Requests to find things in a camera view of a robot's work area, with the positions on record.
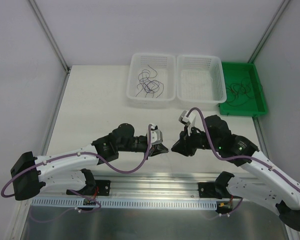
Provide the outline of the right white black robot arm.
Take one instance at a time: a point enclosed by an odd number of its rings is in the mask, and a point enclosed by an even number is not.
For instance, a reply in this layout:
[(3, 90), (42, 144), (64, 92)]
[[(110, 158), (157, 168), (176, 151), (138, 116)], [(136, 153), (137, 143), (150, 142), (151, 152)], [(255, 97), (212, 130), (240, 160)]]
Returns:
[(286, 226), (300, 232), (300, 183), (271, 162), (248, 138), (233, 134), (218, 115), (204, 119), (204, 130), (195, 127), (193, 112), (184, 111), (179, 121), (184, 124), (184, 129), (171, 148), (173, 152), (192, 157), (198, 149), (211, 150), (219, 160), (242, 168), (263, 183), (253, 186), (233, 173), (223, 171), (214, 182), (198, 185), (201, 197), (247, 199), (269, 209)]

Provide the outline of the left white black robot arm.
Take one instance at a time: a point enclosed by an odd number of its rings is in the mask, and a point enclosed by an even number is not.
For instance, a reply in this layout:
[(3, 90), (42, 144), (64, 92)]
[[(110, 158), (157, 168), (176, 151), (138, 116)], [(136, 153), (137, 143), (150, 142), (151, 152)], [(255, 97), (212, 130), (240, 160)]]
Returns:
[(23, 201), (41, 192), (70, 195), (72, 191), (91, 195), (96, 187), (91, 167), (105, 164), (118, 173), (120, 170), (110, 162), (117, 160), (120, 152), (142, 153), (143, 159), (137, 167), (121, 171), (130, 174), (139, 170), (149, 157), (169, 152), (157, 125), (150, 124), (146, 135), (134, 134), (131, 124), (122, 123), (108, 135), (77, 150), (50, 156), (34, 156), (31, 151), (23, 153), (10, 170), (12, 197)]

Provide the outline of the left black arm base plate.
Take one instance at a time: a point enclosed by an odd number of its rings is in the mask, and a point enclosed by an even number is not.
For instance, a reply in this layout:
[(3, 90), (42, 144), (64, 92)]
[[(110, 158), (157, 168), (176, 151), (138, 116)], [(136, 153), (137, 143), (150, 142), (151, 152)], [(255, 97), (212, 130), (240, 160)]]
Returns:
[(111, 181), (110, 180), (95, 180), (96, 196), (107, 197), (110, 195)]

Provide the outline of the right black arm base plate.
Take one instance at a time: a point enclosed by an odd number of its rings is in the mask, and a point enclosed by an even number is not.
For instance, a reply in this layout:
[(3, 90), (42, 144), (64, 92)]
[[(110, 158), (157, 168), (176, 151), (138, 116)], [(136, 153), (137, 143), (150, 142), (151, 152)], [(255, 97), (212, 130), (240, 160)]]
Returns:
[(198, 182), (199, 198), (216, 198), (216, 190), (213, 182)]

